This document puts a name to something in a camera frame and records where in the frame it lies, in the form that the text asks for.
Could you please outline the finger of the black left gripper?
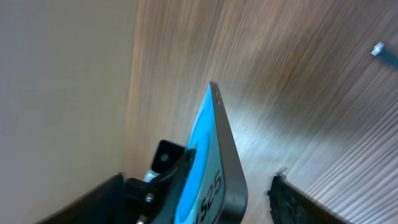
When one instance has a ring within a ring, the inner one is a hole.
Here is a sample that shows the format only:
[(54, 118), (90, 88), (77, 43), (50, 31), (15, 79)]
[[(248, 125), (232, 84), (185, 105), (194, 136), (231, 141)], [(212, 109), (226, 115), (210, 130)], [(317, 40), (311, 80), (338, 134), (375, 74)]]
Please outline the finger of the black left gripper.
[(173, 223), (194, 158), (193, 149), (162, 140), (150, 168), (159, 174), (149, 182), (134, 178), (124, 182), (124, 222)]

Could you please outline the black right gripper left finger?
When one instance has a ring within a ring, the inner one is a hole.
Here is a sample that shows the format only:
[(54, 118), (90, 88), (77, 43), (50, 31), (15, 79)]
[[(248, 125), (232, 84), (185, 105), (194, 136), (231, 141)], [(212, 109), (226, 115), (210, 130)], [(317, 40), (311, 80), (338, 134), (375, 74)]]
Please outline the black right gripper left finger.
[(39, 224), (123, 223), (123, 197), (123, 176), (117, 174)]

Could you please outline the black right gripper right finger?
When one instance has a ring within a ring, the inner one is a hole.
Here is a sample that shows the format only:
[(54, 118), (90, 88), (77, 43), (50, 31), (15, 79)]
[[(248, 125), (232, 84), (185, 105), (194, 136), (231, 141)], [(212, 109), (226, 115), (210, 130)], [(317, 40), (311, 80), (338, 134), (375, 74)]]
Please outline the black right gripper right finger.
[(351, 224), (291, 184), (278, 170), (267, 191), (274, 224)]

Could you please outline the blue Galaxy S25 smartphone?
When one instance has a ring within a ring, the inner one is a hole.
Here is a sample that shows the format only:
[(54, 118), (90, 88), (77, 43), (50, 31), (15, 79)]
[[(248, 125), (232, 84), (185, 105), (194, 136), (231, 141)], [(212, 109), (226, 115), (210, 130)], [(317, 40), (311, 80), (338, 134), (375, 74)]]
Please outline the blue Galaxy S25 smartphone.
[(248, 187), (217, 83), (209, 82), (187, 149), (195, 153), (175, 223), (241, 223)]

